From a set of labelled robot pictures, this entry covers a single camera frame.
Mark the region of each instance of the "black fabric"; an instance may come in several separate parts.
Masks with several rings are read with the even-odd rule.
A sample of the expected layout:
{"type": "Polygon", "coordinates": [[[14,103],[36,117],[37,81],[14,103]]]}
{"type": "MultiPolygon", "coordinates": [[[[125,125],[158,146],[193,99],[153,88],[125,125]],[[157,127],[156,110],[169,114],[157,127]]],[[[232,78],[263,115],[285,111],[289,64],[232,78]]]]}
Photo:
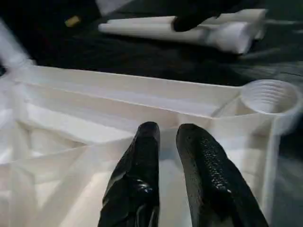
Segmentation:
{"type": "Polygon", "coordinates": [[[222,13],[237,12],[256,6],[259,0],[195,0],[191,8],[178,15],[172,23],[177,32],[190,30],[210,17],[222,13]]]}
{"type": "Polygon", "coordinates": [[[142,124],[113,171],[103,198],[99,227],[157,227],[160,131],[142,124]]]}
{"type": "Polygon", "coordinates": [[[204,129],[183,124],[177,148],[185,173],[193,227],[231,217],[234,227],[268,227],[241,173],[222,146],[204,129]]]}

